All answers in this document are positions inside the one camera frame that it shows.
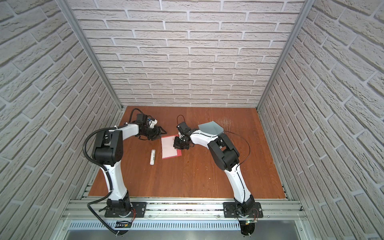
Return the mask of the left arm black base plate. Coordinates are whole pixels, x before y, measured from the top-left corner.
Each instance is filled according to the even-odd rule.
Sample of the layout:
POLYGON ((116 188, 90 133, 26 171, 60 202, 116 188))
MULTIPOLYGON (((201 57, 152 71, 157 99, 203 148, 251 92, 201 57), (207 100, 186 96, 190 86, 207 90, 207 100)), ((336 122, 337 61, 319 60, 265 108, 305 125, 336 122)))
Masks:
POLYGON ((136 213, 136 218, 143 218, 146 212, 146 202, 130 202, 131 209, 107 208, 106 218, 132 218, 136 213))

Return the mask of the pink white letter card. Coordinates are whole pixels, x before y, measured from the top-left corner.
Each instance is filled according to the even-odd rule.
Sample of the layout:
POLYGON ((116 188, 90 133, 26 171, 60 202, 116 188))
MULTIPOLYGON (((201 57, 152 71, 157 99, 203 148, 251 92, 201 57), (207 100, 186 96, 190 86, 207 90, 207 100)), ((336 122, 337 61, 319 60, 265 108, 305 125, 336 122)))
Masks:
POLYGON ((162 159, 169 159, 169 158, 179 157, 182 155, 181 150, 176 149, 174 147, 174 140, 175 140, 175 137, 177 136, 178 135, 166 136, 161 138, 162 159))

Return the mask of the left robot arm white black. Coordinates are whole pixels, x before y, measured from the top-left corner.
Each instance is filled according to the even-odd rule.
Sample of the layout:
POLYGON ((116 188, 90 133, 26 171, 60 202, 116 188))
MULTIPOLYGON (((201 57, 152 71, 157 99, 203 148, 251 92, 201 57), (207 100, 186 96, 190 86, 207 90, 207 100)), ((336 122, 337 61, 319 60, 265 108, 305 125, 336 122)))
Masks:
POLYGON ((92 159, 101 166, 109 191, 105 217, 127 217, 135 212, 121 171, 123 141, 130 137, 142 136, 150 141, 159 139, 167 132, 157 125, 157 122, 151 116, 141 113, 137 114, 137 119, 133 122, 96 133, 92 159))

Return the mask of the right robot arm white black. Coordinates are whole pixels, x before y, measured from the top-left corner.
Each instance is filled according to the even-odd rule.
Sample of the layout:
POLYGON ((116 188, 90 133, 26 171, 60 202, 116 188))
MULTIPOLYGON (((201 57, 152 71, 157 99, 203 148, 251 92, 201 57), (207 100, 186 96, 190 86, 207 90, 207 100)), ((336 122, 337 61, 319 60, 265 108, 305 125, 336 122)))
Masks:
POLYGON ((178 124, 179 136, 175 137, 174 148, 188 150, 190 144, 201 145, 210 150, 215 164, 227 175, 234 192, 235 213, 246 217, 252 212, 255 199, 248 190, 240 168, 240 153, 225 133, 209 134, 191 129, 185 122, 178 124))

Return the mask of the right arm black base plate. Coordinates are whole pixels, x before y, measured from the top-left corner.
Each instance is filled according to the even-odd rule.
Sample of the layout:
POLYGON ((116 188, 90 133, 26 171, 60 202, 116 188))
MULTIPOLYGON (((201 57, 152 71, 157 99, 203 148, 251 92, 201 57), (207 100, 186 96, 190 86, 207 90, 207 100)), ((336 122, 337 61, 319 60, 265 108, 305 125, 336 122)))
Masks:
POLYGON ((223 203, 224 216, 225 218, 263 218, 263 210, 259 202, 254 202, 251 210, 245 217, 239 215, 239 210, 235 202, 224 202, 223 203))

